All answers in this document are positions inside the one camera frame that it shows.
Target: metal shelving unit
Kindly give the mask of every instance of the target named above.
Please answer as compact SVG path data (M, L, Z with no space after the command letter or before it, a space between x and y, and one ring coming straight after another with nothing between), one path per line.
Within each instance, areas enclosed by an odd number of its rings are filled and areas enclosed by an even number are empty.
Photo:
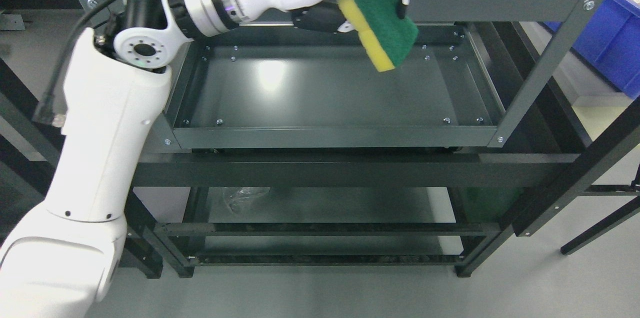
M354 36L297 31L273 12L192 44L132 183L192 187L185 217L164 224L130 210L132 237L181 277L217 264L439 264L468 277L514 229L530 236L550 220L635 137L616 124L611 134L624 144L592 144L550 80L601 1L412 0L418 43L381 75ZM517 21L564 24L538 56ZM447 187L456 222L211 222L203 202L214 187ZM469 211L469 188L501 202L490 218ZM221 235L448 235L461 237L463 251L244 254L200 245Z

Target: gray floor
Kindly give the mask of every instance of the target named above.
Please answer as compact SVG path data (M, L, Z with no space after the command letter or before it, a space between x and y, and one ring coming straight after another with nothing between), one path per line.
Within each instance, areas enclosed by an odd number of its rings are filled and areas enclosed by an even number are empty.
M0 57L35 95L57 54L64 27L77 13L28 15L25 32L0 32ZM581 113L597 132L606 112ZM635 149L602 184L628 184L640 161ZM184 190L148 190L144 197L163 220L181 215ZM176 198L170 208L166 197ZM108 296L90 318L297 317L638 317L640 216L569 257L561 245L627 198L579 197L530 238L510 238L471 278L449 267L210 267L178 279L165 268L148 280L132 268L116 272ZM436 214L447 220L448 214Z

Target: black cable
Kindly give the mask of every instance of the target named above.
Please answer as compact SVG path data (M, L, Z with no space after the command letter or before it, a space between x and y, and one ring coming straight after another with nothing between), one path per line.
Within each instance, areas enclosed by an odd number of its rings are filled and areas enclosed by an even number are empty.
M38 102L38 106L32 118L34 122L38 122L46 125L50 125L53 122L53 118L55 115L53 111L53 101L55 99L54 90L58 85L58 81L60 80L62 67L64 66L64 63L67 61L67 58L73 52L74 45L76 40L78 39L78 36L82 32L82 29L85 28L87 23L93 17L95 17L98 13L102 12L110 4L116 1L118 0L101 1L94 8L84 13L82 17L80 17L80 19L78 19L78 21L75 22L75 25L71 29L71 33L69 33L68 37L66 38L66 42L64 42L64 46L62 47L62 52L60 53L60 56L57 59L57 62L55 62L51 79L48 83L48 86L46 87L45 94L42 97L42 99ZM105 23L107 23L107 21L100 22L99 24L96 24L96 26L94 26L93 28L96 29Z

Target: green scouring pad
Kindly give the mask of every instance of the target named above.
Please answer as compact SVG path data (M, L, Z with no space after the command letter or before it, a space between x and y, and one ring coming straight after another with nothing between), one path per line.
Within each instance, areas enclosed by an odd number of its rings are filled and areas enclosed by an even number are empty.
M397 5L398 0L338 0L378 72L398 67L418 38L416 24L398 18Z

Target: metal shelf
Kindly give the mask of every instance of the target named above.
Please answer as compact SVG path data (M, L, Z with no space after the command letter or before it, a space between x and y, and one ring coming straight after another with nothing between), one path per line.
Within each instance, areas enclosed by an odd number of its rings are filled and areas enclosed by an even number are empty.
M462 26L421 25L383 74L356 33L249 26L203 44L167 108L183 149L486 147L504 111Z

